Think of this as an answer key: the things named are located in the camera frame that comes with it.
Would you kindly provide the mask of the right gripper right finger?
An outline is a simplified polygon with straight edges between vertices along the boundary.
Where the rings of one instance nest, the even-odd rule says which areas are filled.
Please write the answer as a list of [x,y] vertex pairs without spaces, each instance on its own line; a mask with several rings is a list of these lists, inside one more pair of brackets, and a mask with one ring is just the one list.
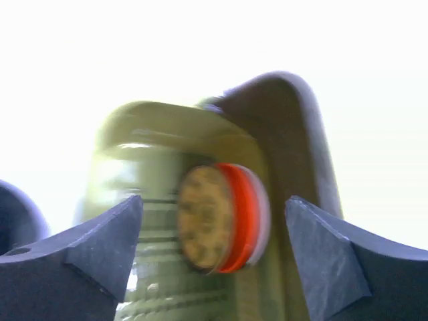
[[286,224],[311,320],[427,319],[427,251],[296,196]]

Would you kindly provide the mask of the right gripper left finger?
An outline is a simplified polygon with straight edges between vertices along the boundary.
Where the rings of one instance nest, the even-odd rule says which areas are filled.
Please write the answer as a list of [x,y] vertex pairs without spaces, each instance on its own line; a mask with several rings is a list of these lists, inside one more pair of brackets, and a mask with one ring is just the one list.
[[97,217],[1,256],[2,320],[113,320],[142,223],[133,195]]

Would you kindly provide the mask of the cream plate with dark spot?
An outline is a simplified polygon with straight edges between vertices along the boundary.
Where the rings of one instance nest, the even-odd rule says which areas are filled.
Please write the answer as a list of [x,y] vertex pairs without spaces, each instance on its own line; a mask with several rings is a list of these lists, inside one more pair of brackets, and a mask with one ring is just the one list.
[[255,265],[263,255],[270,238],[270,229],[272,226],[270,200],[260,178],[250,169],[246,167],[242,167],[242,169],[246,172],[255,189],[258,204],[259,235],[253,253],[247,261],[249,265]]

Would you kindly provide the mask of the orange plate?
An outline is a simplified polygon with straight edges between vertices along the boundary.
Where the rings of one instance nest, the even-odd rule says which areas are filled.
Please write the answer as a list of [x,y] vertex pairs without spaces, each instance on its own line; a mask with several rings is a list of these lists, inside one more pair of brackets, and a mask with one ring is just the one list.
[[230,274],[241,269],[251,257],[259,235],[259,203],[248,174],[230,163],[217,165],[231,187],[233,205],[233,239],[231,251],[217,270]]

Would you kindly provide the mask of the yellow patterned brown-rim plate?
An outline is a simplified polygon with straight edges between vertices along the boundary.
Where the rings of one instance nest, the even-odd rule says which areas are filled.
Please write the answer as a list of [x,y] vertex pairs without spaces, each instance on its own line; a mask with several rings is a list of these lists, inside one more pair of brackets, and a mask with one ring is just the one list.
[[234,205],[231,187],[215,165],[187,171],[179,185],[177,233],[188,263],[204,274],[219,269],[231,252]]

